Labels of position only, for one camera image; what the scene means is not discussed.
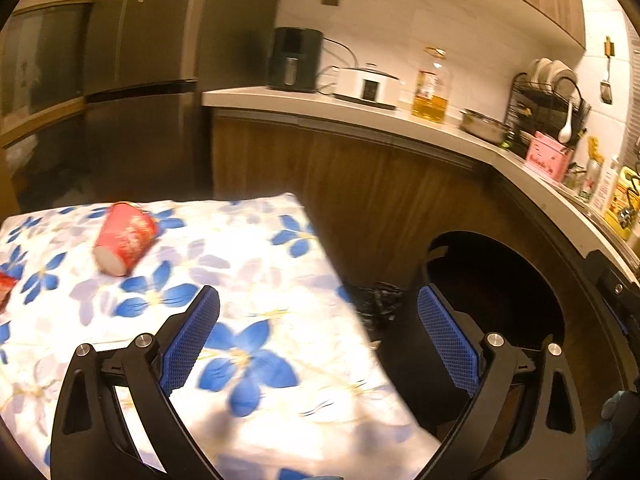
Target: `black cable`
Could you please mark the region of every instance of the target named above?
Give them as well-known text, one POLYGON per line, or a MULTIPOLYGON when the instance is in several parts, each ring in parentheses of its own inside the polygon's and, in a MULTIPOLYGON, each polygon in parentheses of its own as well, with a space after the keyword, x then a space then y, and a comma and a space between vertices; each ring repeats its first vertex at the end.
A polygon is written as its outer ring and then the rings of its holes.
POLYGON ((322 74, 324 74, 327 70, 329 70, 330 68, 335 68, 336 70, 340 70, 339 66, 335 66, 335 65, 329 65, 327 67, 324 67, 320 72, 318 72, 316 74, 316 77, 320 77, 322 74))
POLYGON ((325 93, 325 92, 321 92, 321 90, 322 90, 323 88, 327 88, 328 86, 334 86, 334 85, 335 85, 335 83, 329 83, 329 84, 326 84, 326 85, 322 85, 321 87, 316 88, 316 93, 319 93, 319 94, 322 94, 322 95, 332 95, 332 93, 333 93, 333 92, 331 92, 331 93, 327 94, 327 93, 325 93))
MULTIPOLYGON (((636 168, 636 173, 638 173, 638 165, 640 165, 640 158, 636 159, 636 164, 635 164, 635 168, 636 168)), ((636 180, 638 182, 640 182, 640 176, 636 176, 636 175, 631 175, 629 177, 629 180, 631 180, 631 186, 634 188, 634 192, 636 194, 636 196, 640 196, 640 191, 638 191, 638 188, 636 187, 636 180)), ((631 211, 634 213, 634 215, 638 214, 638 210, 635 208, 634 203, 631 201, 631 195, 629 195, 629 192, 631 191, 630 187, 626 188, 626 200, 629 202, 629 209, 631 209, 631 211)))
POLYGON ((353 62, 355 63, 354 68, 357 68, 357 67, 360 66, 360 64, 358 63, 358 58, 353 53, 353 50, 351 50, 348 46, 346 46, 345 44, 340 43, 339 41, 330 40, 329 38, 324 38, 324 40, 325 41, 330 41, 331 43, 335 43, 336 45, 340 45, 341 47, 346 48, 349 51, 349 54, 351 54, 351 56, 353 57, 353 62))

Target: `cooking oil bottle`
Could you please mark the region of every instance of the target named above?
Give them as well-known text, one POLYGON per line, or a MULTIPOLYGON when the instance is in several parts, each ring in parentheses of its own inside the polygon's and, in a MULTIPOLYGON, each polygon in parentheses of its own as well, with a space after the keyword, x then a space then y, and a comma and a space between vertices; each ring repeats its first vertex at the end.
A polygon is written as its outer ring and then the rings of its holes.
POLYGON ((451 74, 446 67, 447 54, 433 46, 428 46, 424 51, 428 59, 424 69, 418 72, 412 114, 441 123, 449 103, 451 74))

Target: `white countertop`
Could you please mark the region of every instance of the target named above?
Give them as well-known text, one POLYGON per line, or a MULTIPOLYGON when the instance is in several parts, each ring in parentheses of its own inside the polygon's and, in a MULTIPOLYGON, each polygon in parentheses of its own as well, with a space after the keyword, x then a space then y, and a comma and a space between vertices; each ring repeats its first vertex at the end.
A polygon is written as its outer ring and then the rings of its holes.
POLYGON ((436 124, 405 110, 382 110, 340 101, 320 94, 281 92, 264 87, 231 88, 204 92, 202 104, 318 118, 389 132, 420 140, 493 166, 546 213, 578 252, 585 257, 600 250, 631 281, 637 280, 609 241, 523 160, 450 124, 436 124))

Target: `refrigerator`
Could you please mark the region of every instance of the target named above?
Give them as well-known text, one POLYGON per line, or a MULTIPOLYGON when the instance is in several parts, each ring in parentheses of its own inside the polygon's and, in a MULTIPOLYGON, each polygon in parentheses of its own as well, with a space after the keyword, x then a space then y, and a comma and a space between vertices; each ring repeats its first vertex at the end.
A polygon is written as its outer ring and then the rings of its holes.
POLYGON ((99 201, 212 196, 203 91, 266 83, 278 0, 96 0, 84 52, 99 201))

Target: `bottle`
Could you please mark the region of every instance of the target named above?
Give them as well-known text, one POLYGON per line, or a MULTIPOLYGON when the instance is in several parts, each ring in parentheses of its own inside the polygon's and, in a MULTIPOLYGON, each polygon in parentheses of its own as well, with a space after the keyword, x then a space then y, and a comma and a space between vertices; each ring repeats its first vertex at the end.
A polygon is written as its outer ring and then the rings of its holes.
POLYGON ((449 103, 451 74, 446 67, 447 54, 441 48, 432 46, 424 51, 428 54, 428 60, 424 69, 418 72, 412 114, 441 123, 449 103))
POLYGON ((602 177, 602 182, 600 183, 600 187, 596 191, 596 194, 593 197, 593 201, 591 202, 591 206, 598 212, 600 216, 604 215, 604 212, 609 207, 609 202, 611 200, 611 195, 613 193, 613 187, 616 185, 616 180, 618 179, 618 156, 614 155, 611 157, 611 164, 609 169, 605 171, 604 176, 602 177))

